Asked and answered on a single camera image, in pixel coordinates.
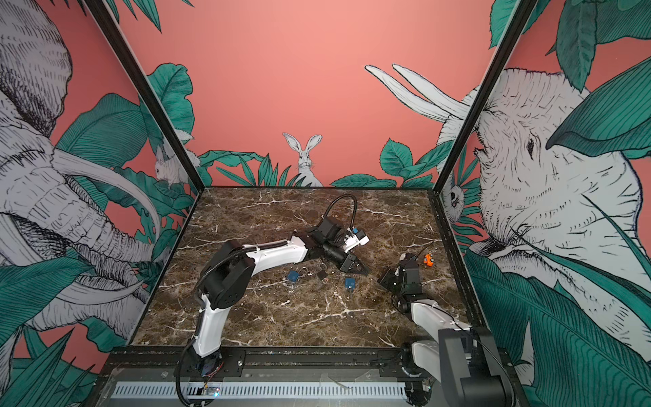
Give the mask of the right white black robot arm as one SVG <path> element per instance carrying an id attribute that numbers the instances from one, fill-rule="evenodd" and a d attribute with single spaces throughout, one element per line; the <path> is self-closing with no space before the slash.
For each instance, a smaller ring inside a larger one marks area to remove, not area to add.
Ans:
<path id="1" fill-rule="evenodd" d="M 391 293 L 394 308 L 429 335 L 403 346 L 405 373 L 426 373 L 440 383 L 449 406 L 517 405 L 515 386 L 498 357 L 491 332 L 458 322 L 425 295 L 415 254 L 402 254 L 395 269 L 378 282 Z"/>

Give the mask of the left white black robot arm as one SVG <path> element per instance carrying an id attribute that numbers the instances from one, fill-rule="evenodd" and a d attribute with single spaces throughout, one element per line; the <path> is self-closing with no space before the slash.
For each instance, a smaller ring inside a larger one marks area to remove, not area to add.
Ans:
<path id="1" fill-rule="evenodd" d="M 199 317 L 194 353 L 203 359 L 220 351 L 230 309 L 243 297 L 253 276 L 312 259 L 329 261 L 343 273 L 366 275 L 369 270 L 353 249 L 369 241 L 363 230 L 344 229 L 325 217 L 315 227 L 292 232 L 288 239 L 267 244 L 226 242 L 203 268 L 195 288 Z"/>

